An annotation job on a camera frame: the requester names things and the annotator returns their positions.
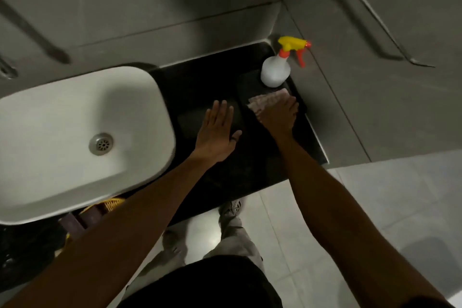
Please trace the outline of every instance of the white sink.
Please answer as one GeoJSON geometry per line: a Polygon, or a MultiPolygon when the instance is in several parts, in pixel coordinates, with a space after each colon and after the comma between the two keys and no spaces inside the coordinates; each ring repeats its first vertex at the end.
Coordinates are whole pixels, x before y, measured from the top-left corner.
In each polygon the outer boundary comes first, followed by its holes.
{"type": "Polygon", "coordinates": [[[21,224],[118,195],[159,176],[175,134],[154,79],[117,67],[0,99],[0,223],[21,224]],[[90,152],[107,133],[112,149],[90,152]]]}

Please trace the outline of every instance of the metal sink drain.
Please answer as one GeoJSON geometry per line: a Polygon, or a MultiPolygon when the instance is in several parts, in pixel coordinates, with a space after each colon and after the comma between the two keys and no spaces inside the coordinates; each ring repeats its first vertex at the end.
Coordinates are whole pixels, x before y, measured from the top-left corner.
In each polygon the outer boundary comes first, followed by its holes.
{"type": "Polygon", "coordinates": [[[107,154],[114,146],[114,139],[107,133],[95,135],[88,145],[90,152],[96,156],[107,154]]]}

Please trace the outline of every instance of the red spray trigger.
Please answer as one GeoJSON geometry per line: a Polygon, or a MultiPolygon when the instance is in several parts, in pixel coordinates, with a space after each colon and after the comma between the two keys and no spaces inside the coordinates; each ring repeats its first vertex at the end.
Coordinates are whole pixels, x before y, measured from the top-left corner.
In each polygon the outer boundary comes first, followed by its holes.
{"type": "Polygon", "coordinates": [[[298,59],[298,63],[300,64],[300,67],[303,68],[305,67],[305,61],[303,61],[303,52],[305,51],[305,49],[309,49],[311,48],[311,43],[310,42],[306,42],[305,44],[305,47],[300,49],[300,50],[297,50],[297,59],[298,59]]]}

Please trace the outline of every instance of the spray bottle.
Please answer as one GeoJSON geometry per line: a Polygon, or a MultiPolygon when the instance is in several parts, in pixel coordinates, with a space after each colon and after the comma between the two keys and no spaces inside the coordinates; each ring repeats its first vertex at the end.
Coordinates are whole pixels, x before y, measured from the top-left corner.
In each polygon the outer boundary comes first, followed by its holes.
{"type": "Polygon", "coordinates": [[[289,77],[290,66],[287,63],[287,58],[290,55],[290,51],[297,51],[298,62],[301,67],[305,67],[302,53],[305,49],[311,47],[310,42],[294,37],[280,37],[278,43],[282,45],[279,53],[276,56],[266,59],[262,66],[262,82],[271,88],[280,86],[289,77]]]}

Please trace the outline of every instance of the spray bottle head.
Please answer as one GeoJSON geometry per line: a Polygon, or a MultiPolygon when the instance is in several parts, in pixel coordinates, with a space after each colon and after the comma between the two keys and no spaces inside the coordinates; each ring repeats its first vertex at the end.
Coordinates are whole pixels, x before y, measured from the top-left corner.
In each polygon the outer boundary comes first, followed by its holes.
{"type": "Polygon", "coordinates": [[[311,48],[311,43],[300,38],[294,37],[280,37],[278,43],[282,45],[281,50],[279,50],[279,56],[282,58],[288,58],[291,50],[296,50],[298,63],[300,67],[305,67],[305,62],[303,61],[302,54],[305,49],[311,48]]]}

